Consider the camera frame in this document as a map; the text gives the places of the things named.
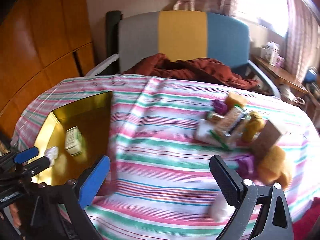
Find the gold box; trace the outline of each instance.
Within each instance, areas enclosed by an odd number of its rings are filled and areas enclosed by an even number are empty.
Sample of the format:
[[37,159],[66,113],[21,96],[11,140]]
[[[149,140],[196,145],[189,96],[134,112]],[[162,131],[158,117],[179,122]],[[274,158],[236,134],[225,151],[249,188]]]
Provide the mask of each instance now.
[[[107,155],[112,92],[83,98],[49,113],[34,146],[39,155],[29,162],[44,156],[44,151],[52,146],[59,148],[54,166],[47,168],[32,178],[33,182],[61,185],[79,175],[94,164],[102,155]],[[71,156],[65,149],[66,131],[77,126],[83,136],[82,153]]]

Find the cabinet door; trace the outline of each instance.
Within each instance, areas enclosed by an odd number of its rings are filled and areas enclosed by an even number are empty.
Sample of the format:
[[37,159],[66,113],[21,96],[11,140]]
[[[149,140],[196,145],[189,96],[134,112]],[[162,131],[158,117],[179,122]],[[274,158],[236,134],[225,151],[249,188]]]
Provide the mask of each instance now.
[[66,78],[79,77],[79,72],[72,53],[59,58],[44,69],[51,86],[55,86]]
[[81,48],[79,48],[76,51],[79,64],[82,70],[82,74],[87,74],[91,69],[94,68],[94,58],[93,58],[93,47],[92,43],[89,43],[88,45],[85,45]]
[[13,136],[14,127],[19,118],[20,112],[13,101],[10,101],[0,112],[0,129],[8,138]]
[[50,89],[51,85],[46,74],[41,71],[33,77],[13,98],[20,113],[40,94]]
[[[28,3],[16,1],[0,25],[0,90],[6,100],[43,67],[32,39]],[[8,100],[0,103],[0,109]]]
[[62,0],[62,7],[71,49],[91,42],[86,0]]
[[61,0],[30,0],[35,44],[44,66],[70,51]]

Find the chair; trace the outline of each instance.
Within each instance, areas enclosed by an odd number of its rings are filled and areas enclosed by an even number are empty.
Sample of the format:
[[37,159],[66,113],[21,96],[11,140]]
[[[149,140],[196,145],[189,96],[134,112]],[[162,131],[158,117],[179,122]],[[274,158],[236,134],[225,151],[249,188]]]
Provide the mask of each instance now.
[[247,68],[280,98],[273,82],[249,60],[249,27],[229,16],[198,11],[150,12],[121,19],[120,11],[106,14],[108,58],[87,75],[115,74],[141,59],[162,52],[171,61],[215,58],[233,73]]

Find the bed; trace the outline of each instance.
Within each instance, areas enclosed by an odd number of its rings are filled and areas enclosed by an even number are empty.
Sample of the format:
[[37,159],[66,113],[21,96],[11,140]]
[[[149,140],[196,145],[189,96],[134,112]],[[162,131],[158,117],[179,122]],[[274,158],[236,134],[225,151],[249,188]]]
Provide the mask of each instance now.
[[[280,139],[294,160],[294,177],[285,195],[293,221],[319,195],[320,139],[311,120],[298,107],[281,100],[230,87],[139,75],[66,79],[36,98],[22,113],[12,143],[32,147],[48,113],[90,95],[113,91],[110,143],[116,156],[117,189],[96,197],[86,208],[106,239],[215,239],[228,220],[208,216],[219,188],[209,171],[215,154],[233,159],[249,152],[237,147],[227,154],[220,147],[196,141],[200,119],[212,110],[212,99],[230,91],[247,98],[246,111],[286,124]],[[243,235],[248,238],[257,214]]]

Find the human hand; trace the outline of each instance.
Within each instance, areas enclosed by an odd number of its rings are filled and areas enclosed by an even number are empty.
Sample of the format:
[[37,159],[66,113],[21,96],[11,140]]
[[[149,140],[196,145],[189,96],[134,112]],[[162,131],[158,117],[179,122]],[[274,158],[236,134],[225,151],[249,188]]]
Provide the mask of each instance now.
[[20,218],[18,215],[18,208],[17,208],[16,204],[13,203],[13,204],[9,205],[9,210],[12,215],[13,225],[16,228],[19,228],[21,226],[21,221],[20,221]]

